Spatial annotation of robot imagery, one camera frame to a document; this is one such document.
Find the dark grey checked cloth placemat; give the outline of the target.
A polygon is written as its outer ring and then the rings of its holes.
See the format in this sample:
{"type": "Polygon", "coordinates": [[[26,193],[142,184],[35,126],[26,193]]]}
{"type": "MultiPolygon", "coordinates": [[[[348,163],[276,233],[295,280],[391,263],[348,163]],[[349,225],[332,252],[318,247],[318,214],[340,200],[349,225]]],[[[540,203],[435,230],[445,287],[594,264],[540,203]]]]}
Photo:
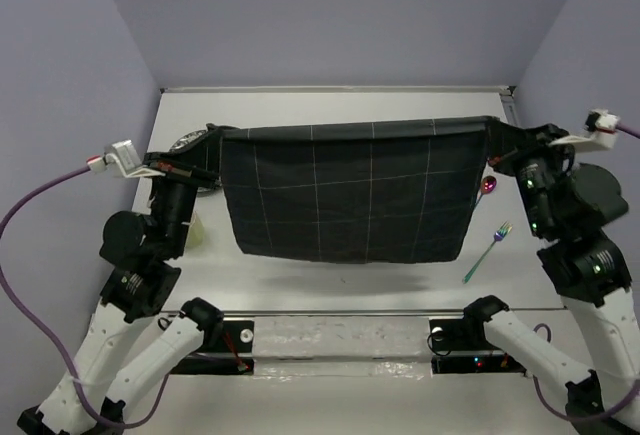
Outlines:
{"type": "Polygon", "coordinates": [[[227,130],[220,178],[239,249],[324,263],[454,261],[487,116],[227,130]]]}

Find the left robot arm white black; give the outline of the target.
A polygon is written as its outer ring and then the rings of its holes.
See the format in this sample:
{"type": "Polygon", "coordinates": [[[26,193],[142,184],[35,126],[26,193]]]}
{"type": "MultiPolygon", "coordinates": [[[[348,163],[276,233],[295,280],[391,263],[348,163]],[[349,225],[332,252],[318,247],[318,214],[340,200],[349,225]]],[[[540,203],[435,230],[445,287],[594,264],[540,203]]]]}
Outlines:
{"type": "Polygon", "coordinates": [[[112,169],[124,178],[150,179],[150,211],[119,211],[104,225],[99,255],[113,271],[76,355],[59,350],[67,366],[63,378],[40,405],[20,415],[17,425],[24,433],[131,429],[131,413],[152,388],[163,389],[169,372],[188,354],[219,343],[222,312],[194,298],[143,352],[125,360],[179,279],[180,269],[170,263],[184,253],[199,189],[217,185],[222,135],[222,128],[209,125],[176,150],[144,156],[126,140],[87,161],[86,172],[112,169]]]}

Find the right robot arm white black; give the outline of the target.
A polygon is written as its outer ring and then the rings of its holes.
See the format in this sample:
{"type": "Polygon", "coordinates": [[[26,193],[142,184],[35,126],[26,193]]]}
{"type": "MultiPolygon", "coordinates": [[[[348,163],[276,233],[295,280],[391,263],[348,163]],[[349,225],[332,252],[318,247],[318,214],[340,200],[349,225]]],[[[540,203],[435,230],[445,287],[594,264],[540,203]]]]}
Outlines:
{"type": "Polygon", "coordinates": [[[626,215],[620,183],[605,168],[575,160],[609,149],[616,119],[589,121],[584,136],[547,124],[522,129],[488,125],[489,166],[515,179],[533,236],[548,242],[537,256],[573,316],[591,365],[577,362],[527,327],[508,305],[485,296],[464,308],[462,339],[489,343],[514,358],[564,404],[550,412],[580,434],[639,431],[639,326],[632,278],[619,247],[603,229],[626,215]]]}

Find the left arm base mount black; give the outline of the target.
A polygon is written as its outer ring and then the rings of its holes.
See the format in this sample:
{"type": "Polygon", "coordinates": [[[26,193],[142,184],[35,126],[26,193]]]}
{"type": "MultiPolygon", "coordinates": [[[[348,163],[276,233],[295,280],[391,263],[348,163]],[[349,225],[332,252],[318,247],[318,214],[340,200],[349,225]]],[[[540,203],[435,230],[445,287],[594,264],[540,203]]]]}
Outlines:
{"type": "Polygon", "coordinates": [[[187,355],[172,375],[250,376],[254,372],[254,321],[230,319],[218,335],[207,335],[203,345],[187,355]]]}

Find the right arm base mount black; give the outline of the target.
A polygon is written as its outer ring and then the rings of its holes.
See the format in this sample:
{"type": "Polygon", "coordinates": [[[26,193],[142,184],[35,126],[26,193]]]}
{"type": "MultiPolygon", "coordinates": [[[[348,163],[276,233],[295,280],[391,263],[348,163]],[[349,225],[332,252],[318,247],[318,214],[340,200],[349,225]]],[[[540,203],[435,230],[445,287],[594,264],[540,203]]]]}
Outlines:
{"type": "Polygon", "coordinates": [[[427,348],[434,375],[526,373],[513,357],[486,340],[463,333],[461,319],[429,320],[427,348]]]}

